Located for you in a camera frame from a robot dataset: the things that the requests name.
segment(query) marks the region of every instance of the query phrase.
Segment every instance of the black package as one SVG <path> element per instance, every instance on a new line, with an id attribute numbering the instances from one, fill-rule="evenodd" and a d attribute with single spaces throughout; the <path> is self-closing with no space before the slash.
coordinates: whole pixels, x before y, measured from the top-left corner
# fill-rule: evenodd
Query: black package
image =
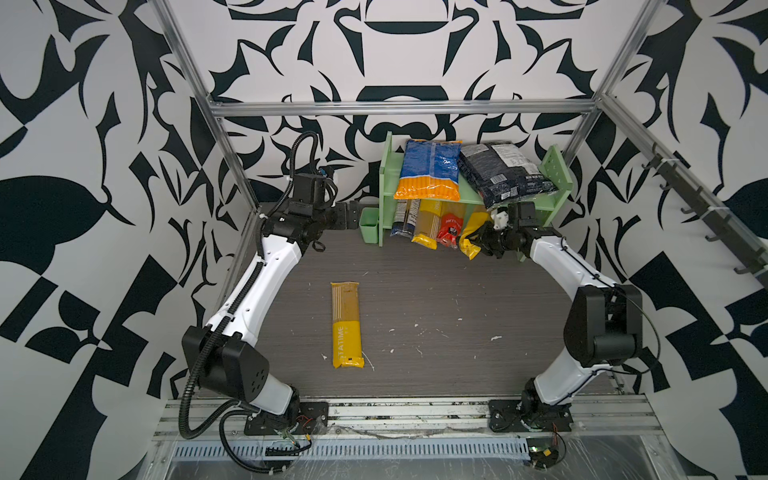
<path id="1" fill-rule="evenodd" d="M 512 143 L 462 145 L 458 169 L 478 191 L 485 208 L 558 189 Z"/>

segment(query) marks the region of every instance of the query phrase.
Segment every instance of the green shelf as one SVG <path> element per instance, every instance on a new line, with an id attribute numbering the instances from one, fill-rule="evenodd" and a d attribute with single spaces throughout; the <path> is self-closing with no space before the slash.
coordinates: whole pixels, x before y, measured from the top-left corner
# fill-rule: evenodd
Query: green shelf
<path id="1" fill-rule="evenodd" d="M 400 182 L 403 154 L 392 151 L 392 132 L 387 133 L 382 163 L 379 166 L 379 247 L 384 242 L 384 230 L 392 229 L 397 200 L 394 195 Z M 532 200 L 536 204 L 536 212 L 544 226 L 549 225 L 554 216 L 565 203 L 573 190 L 571 173 L 563 161 L 563 156 L 556 145 L 549 147 L 544 160 L 539 165 L 539 171 L 548 177 L 558 191 L 553 194 L 539 194 Z M 483 205 L 482 198 L 473 189 L 463 175 L 458 176 L 458 193 L 460 204 L 466 204 L 465 223 L 472 215 L 476 205 Z"/>

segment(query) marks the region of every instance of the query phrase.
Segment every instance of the green plastic bin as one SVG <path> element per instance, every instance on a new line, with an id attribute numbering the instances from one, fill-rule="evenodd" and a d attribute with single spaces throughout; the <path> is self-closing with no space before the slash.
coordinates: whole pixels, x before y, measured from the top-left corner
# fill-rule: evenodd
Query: green plastic bin
<path id="1" fill-rule="evenodd" d="M 379 208 L 365 207 L 360 212 L 360 233 L 365 243 L 379 242 Z"/>

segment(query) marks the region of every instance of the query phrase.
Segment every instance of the black and white wallpaper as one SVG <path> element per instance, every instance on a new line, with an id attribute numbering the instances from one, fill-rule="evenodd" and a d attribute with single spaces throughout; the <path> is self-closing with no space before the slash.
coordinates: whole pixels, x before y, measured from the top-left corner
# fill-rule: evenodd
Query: black and white wallpaper
<path id="1" fill-rule="evenodd" d="M 0 6 L 3 478 L 135 478 L 247 206 L 146 0 Z"/>
<path id="2" fill-rule="evenodd" d="M 615 89 L 619 100 L 758 236 L 768 237 L 768 4 L 670 0 Z M 647 394 L 689 475 L 768 475 L 768 292 L 605 115 L 571 165 L 554 225 L 605 274 L 644 292 L 660 364 L 625 379 Z M 625 368 L 647 368 L 657 342 Z"/>
<path id="3" fill-rule="evenodd" d="M 636 0 L 171 0 L 221 102 L 590 98 Z M 285 188 L 299 132 L 322 138 L 339 198 L 378 194 L 386 132 L 514 141 L 530 158 L 564 147 L 578 114 L 228 118 L 260 200 Z M 309 146 L 304 145 L 306 152 Z M 298 157 L 299 166 L 307 154 Z"/>

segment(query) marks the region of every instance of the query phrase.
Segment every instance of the vertical metal post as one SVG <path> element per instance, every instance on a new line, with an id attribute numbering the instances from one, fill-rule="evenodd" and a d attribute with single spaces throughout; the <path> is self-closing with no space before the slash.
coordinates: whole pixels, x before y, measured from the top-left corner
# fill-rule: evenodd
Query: vertical metal post
<path id="1" fill-rule="evenodd" d="M 667 3 L 667 0 L 646 0 L 640 9 L 640 13 L 630 28 L 627 37 L 619 47 L 616 56 L 614 57 L 611 66 L 608 68 L 603 80 L 600 82 L 598 89 L 592 95 L 592 100 L 597 102 L 598 99 L 606 94 L 610 94 L 616 84 L 622 79 L 627 66 L 632 58 L 640 50 L 640 46 L 645 41 L 648 35 L 648 29 L 651 22 L 656 17 L 659 9 Z M 594 124 L 597 123 L 600 118 L 601 110 L 596 107 L 593 111 L 585 114 L 581 117 L 581 123 L 576 127 L 574 133 L 571 135 L 571 139 L 568 141 L 568 145 L 563 152 L 563 160 L 565 164 L 570 166 L 576 158 L 576 153 L 581 145 L 587 140 L 587 136 L 592 131 Z"/>
<path id="2" fill-rule="evenodd" d="M 170 50 L 176 55 L 176 59 L 179 61 L 181 73 L 184 74 L 184 78 L 192 89 L 195 101 L 197 102 L 197 106 L 200 107 L 205 123 L 208 125 L 211 134 L 214 136 L 214 140 L 219 144 L 224 155 L 224 161 L 227 162 L 227 166 L 235 177 L 237 187 L 245 197 L 248 207 L 255 212 L 259 207 L 259 201 L 256 199 L 256 194 L 253 192 L 253 188 L 251 188 L 250 182 L 243 170 L 243 164 L 240 163 L 240 158 L 237 156 L 237 153 L 230 143 L 227 132 L 221 125 L 220 120 L 214 117 L 214 114 L 210 109 L 208 91 L 205 88 L 203 79 L 200 78 L 199 70 L 197 70 L 192 54 L 187 47 L 187 43 L 184 41 L 184 36 L 174 17 L 173 10 L 171 10 L 170 5 L 168 4 L 168 0 L 151 0 L 150 4 L 154 8 L 157 20 L 163 27 L 165 40 L 168 42 Z"/>

